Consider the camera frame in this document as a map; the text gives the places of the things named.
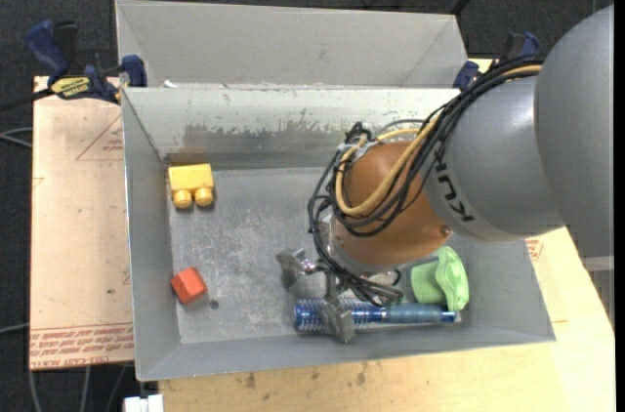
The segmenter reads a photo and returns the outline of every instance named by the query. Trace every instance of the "red cube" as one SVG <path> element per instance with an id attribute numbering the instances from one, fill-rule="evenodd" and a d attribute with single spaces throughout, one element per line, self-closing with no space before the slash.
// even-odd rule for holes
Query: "red cube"
<path id="1" fill-rule="evenodd" d="M 183 269 L 171 279 L 171 284 L 183 305 L 197 301 L 208 292 L 202 275 L 195 267 Z"/>

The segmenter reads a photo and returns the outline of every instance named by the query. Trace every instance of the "yellow lego brick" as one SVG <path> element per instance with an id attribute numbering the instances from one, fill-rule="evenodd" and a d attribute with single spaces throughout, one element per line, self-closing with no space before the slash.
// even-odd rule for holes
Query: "yellow lego brick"
<path id="1" fill-rule="evenodd" d="M 172 199 L 176 207 L 186 209 L 191 205 L 193 198 L 199 206 L 208 206 L 213 203 L 215 184 L 210 164 L 171 166 L 168 172 Z"/>

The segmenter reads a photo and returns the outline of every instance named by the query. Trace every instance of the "metal plate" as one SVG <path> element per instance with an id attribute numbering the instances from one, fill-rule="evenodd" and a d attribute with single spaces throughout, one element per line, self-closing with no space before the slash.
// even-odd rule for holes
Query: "metal plate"
<path id="1" fill-rule="evenodd" d="M 189 126 L 196 112 L 232 120 L 231 114 L 261 118 L 254 129 L 271 118 L 282 122 L 301 112 L 317 95 L 321 118 L 330 126 L 369 116 L 372 127 L 406 113 L 425 115 L 444 101 L 442 90 L 387 89 L 376 91 L 377 104 L 367 102 L 370 89 L 323 89 L 297 95 L 289 102 L 272 99 L 290 88 L 249 89 L 248 110 L 223 103 L 219 88 L 189 91 L 147 88 L 126 90 L 123 100 L 124 145 L 128 195 L 129 237 L 135 315 L 137 374 L 141 380 L 179 378 L 234 371 L 254 371 L 321 365 L 424 352 L 466 350 L 488 346 L 543 342 L 553 332 L 522 241 L 478 246 L 454 237 L 449 244 L 459 253 L 469 275 L 472 300 L 463 321 L 453 326 L 380 328 L 359 334 L 348 345 L 324 336 L 301 336 L 291 329 L 290 310 L 297 295 L 320 292 L 319 279 L 287 293 L 279 281 L 274 257 L 286 247 L 311 250 L 307 234 L 306 202 L 322 166 L 305 164 L 308 142 L 316 137 L 316 156 L 327 147 L 327 159 L 336 148 L 336 129 L 319 132 L 307 123 L 295 127 L 298 136 L 285 138 L 282 147 L 294 155 L 291 163 L 268 168 L 255 152 L 275 135 L 266 126 L 265 137 L 250 136 L 255 144 L 218 145 L 221 163 L 215 171 L 216 200 L 212 208 L 180 211 L 170 203 L 166 179 L 169 160 L 177 155 L 171 141 Z M 258 98 L 265 98 L 257 103 Z M 206 111 L 206 105 L 212 105 Z M 244 130 L 247 124 L 238 126 Z M 191 150 L 195 160 L 213 159 L 206 139 Z M 238 160 L 237 169 L 228 161 Z M 205 276 L 211 299 L 181 306 L 169 280 L 175 271 L 196 266 Z"/>

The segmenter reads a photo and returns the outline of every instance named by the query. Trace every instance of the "black cable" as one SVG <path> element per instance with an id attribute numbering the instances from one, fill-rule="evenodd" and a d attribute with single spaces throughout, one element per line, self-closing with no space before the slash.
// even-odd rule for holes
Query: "black cable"
<path id="1" fill-rule="evenodd" d="M 20 106 L 21 104 L 36 102 L 37 100 L 41 100 L 42 98 L 46 98 L 52 96 L 54 92 L 50 89 L 44 89 L 43 91 L 38 91 L 37 93 L 31 93 L 28 96 L 23 96 L 21 98 L 17 98 L 16 100 L 11 100 L 10 102 L 1 103 L 0 104 L 0 112 L 10 110 L 15 108 L 16 106 Z"/>
<path id="2" fill-rule="evenodd" d="M 387 199 L 385 205 L 383 205 L 382 207 L 378 206 L 377 210 L 371 212 L 365 218 L 353 218 L 344 215 L 338 207 L 338 203 L 336 203 L 336 197 L 334 197 L 333 209 L 337 220 L 341 222 L 344 227 L 346 227 L 348 232 L 353 234 L 354 236 L 373 236 L 385 229 L 399 213 L 401 213 L 410 205 L 411 202 L 408 203 L 408 205 L 406 206 L 403 206 L 403 203 L 405 202 L 407 193 L 410 189 L 412 182 L 422 169 L 426 160 L 430 157 L 433 150 L 437 147 L 437 144 L 440 144 L 439 149 L 444 149 L 444 144 L 451 135 L 464 109 L 466 109 L 467 106 L 469 106 L 479 96 L 483 95 L 490 89 L 498 86 L 499 84 L 502 84 L 503 82 L 512 80 L 513 77 L 508 77 L 505 75 L 507 72 L 514 70 L 521 65 L 539 63 L 541 62 L 530 62 L 527 60 L 527 58 L 519 58 L 509 62 L 500 63 L 497 66 L 493 67 L 491 71 L 486 72 L 482 77 L 480 77 L 479 80 L 476 81 L 471 88 L 460 93 L 450 102 L 446 103 L 440 109 L 440 117 L 437 120 L 436 127 L 434 128 L 433 132 L 428 137 L 426 137 L 421 149 L 410 163 L 405 181 L 403 182 L 399 190 Z M 520 72 L 515 77 L 521 77 L 528 74 L 535 75 L 533 73 Z M 431 114 L 431 116 L 427 119 L 428 122 L 431 120 L 433 114 Z M 422 179 L 420 188 L 418 189 L 418 194 L 423 189 L 423 184 L 425 183 L 425 180 L 427 179 L 430 171 L 431 168 Z M 372 225 L 377 221 L 382 221 L 382 223 L 372 229 L 369 229 L 367 232 L 357 230 L 358 228 Z"/>

